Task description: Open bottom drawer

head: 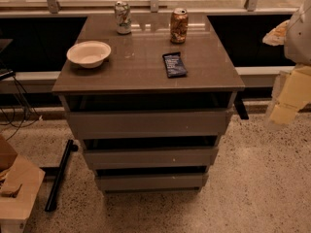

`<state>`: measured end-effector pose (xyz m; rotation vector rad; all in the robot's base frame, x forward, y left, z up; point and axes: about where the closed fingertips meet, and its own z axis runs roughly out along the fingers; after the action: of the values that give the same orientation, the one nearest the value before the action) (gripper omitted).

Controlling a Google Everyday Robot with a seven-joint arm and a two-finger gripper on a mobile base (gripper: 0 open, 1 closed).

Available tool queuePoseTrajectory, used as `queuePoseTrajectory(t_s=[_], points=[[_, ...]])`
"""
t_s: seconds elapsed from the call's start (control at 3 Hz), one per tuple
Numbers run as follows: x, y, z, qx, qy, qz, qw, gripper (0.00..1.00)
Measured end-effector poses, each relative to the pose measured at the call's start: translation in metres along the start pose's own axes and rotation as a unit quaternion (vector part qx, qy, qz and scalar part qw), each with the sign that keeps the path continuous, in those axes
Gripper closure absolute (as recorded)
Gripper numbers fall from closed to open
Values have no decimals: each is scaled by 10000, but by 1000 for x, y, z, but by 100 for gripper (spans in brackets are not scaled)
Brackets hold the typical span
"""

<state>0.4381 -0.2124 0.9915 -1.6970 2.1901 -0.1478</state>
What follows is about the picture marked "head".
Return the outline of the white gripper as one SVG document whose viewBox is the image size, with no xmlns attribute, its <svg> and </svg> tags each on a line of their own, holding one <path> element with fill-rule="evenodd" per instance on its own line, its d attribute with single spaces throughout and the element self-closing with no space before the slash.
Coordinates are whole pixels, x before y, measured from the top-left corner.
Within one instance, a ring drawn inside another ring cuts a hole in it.
<svg viewBox="0 0 311 233">
<path fill-rule="evenodd" d="M 289 20 L 285 20 L 269 31 L 262 41 L 270 46 L 282 46 L 285 44 L 287 26 Z M 287 75 L 286 81 L 278 96 L 278 103 L 272 108 L 269 119 L 275 124 L 291 123 L 297 111 L 303 109 L 311 102 L 311 67 L 296 65 Z"/>
</svg>

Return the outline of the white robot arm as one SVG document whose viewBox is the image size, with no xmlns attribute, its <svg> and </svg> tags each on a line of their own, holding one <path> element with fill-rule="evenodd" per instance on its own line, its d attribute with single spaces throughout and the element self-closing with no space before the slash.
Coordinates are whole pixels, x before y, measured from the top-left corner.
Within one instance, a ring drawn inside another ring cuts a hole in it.
<svg viewBox="0 0 311 233">
<path fill-rule="evenodd" d="M 306 0 L 262 41 L 273 47 L 283 45 L 285 57 L 295 63 L 290 72 L 281 72 L 276 78 L 266 111 L 267 124 L 280 128 L 290 124 L 311 102 L 311 0 Z"/>
</svg>

